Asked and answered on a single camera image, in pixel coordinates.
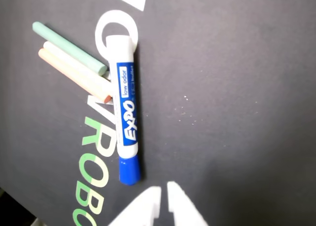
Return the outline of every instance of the green letter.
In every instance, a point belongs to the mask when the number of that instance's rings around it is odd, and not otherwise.
[[[82,198],[80,197],[80,192],[81,190],[84,190],[85,192],[87,192],[88,196],[86,200],[82,200]],[[92,205],[92,198],[96,198],[98,200],[98,205],[97,207],[94,207]],[[78,201],[78,203],[84,207],[89,206],[89,209],[92,211],[92,213],[98,215],[101,213],[102,211],[102,206],[103,206],[103,201],[104,201],[104,197],[102,195],[100,195],[98,192],[92,190],[90,187],[86,186],[85,184],[83,184],[80,181],[77,181],[77,186],[76,186],[76,199]]]
[[[74,212],[73,212],[73,219],[74,219],[74,222],[75,222],[75,224],[76,224],[77,226],[82,226],[82,225],[79,223],[79,221],[78,221],[78,218],[77,218],[78,215],[83,215],[83,216],[85,216],[85,217],[90,221],[90,223],[92,224],[92,226],[97,226],[95,220],[93,219],[93,217],[92,217],[89,213],[87,213],[86,211],[84,211],[84,210],[82,210],[82,209],[76,209],[76,210],[74,210]]]
[[[92,161],[92,162],[96,163],[101,168],[102,173],[103,173],[103,177],[101,180],[96,180],[96,179],[92,178],[86,172],[86,170],[84,169],[84,163],[86,161]],[[84,179],[86,179],[87,182],[89,182],[93,186],[105,187],[105,185],[108,183],[109,170],[107,168],[107,165],[105,165],[105,163],[101,160],[101,158],[99,158],[98,156],[96,156],[94,154],[85,153],[84,155],[82,155],[81,158],[79,159],[79,169],[80,169],[80,172],[81,172],[82,176],[84,177]]]
[[[115,130],[102,125],[101,123],[86,117],[84,123],[97,130],[97,133],[94,136],[85,136],[82,138],[82,145],[87,145],[94,143],[97,147],[98,152],[104,157],[110,157],[114,153],[115,145],[117,143],[117,137]],[[106,134],[111,138],[110,145],[108,148],[104,148],[101,144],[102,133]]]

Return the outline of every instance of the orange chalk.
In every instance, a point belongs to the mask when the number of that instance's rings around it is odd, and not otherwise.
[[[57,69],[59,72],[66,75],[80,87],[86,90],[88,93],[100,99],[102,102],[106,103],[111,100],[111,88],[104,88],[97,82],[94,82],[93,80],[86,78],[83,74],[76,70],[75,67],[72,67],[69,64],[64,63],[58,57],[52,55],[45,48],[39,50],[39,56],[48,64]]]

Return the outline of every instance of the marker barrel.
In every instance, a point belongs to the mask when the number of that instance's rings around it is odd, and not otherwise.
[[[137,119],[133,43],[129,36],[106,37],[119,154],[119,179],[132,185],[140,180],[137,158]]]

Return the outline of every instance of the printed letter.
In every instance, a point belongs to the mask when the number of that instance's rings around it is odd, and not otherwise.
[[[82,200],[80,197],[81,190],[87,192],[88,196],[86,200]],[[98,200],[97,207],[94,207],[92,205],[92,198],[95,198]],[[89,206],[89,209],[92,211],[92,213],[98,215],[102,211],[103,201],[104,197],[100,195],[98,192],[92,190],[90,187],[86,186],[85,184],[81,183],[80,181],[77,181],[77,187],[76,187],[76,199],[78,203],[84,207]]]
[[[97,133],[94,136],[85,136],[82,138],[82,145],[87,145],[95,143],[98,152],[104,157],[110,157],[114,153],[115,145],[117,143],[117,136],[115,130],[100,124],[99,122],[86,117],[84,123],[97,130]],[[104,148],[101,144],[102,133],[111,137],[110,145],[108,148]]]

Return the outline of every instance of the marker label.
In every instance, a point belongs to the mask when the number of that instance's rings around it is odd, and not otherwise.
[[[137,143],[134,63],[117,63],[123,145]]]

